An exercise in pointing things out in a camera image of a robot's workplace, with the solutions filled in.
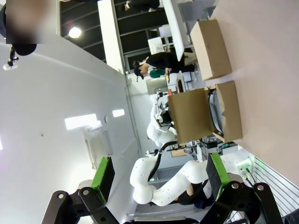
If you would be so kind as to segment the green-padded black right gripper left finger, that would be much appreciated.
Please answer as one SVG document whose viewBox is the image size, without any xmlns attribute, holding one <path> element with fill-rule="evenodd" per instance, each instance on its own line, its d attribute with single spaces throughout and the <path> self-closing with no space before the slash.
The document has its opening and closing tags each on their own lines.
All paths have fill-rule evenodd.
<svg viewBox="0 0 299 224">
<path fill-rule="evenodd" d="M 90 187 L 73 194 L 62 190 L 52 194 L 42 223 L 77 224 L 81 217 L 90 217 L 95 224 L 117 224 L 107 208 L 114 175 L 112 158 L 103 157 Z"/>
</svg>

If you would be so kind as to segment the green-padded black right gripper right finger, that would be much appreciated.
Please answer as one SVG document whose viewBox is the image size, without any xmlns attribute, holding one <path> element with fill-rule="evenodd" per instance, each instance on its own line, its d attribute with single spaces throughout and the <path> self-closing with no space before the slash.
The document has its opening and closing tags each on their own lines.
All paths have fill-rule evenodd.
<svg viewBox="0 0 299 224">
<path fill-rule="evenodd" d="M 206 172 L 215 202 L 202 224 L 225 224 L 233 211 L 243 212 L 249 224 L 282 224 L 283 220 L 270 186 L 264 182 L 252 187 L 231 181 L 218 153 L 210 153 Z"/>
</svg>

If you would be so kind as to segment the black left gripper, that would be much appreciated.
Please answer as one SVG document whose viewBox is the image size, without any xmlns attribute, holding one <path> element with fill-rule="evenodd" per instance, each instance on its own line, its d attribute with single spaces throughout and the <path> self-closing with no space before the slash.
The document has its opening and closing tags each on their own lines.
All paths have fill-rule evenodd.
<svg viewBox="0 0 299 224">
<path fill-rule="evenodd" d="M 172 118 L 169 114 L 169 111 L 162 111 L 159 114 L 159 122 L 160 124 L 170 124 L 172 122 Z"/>
</svg>

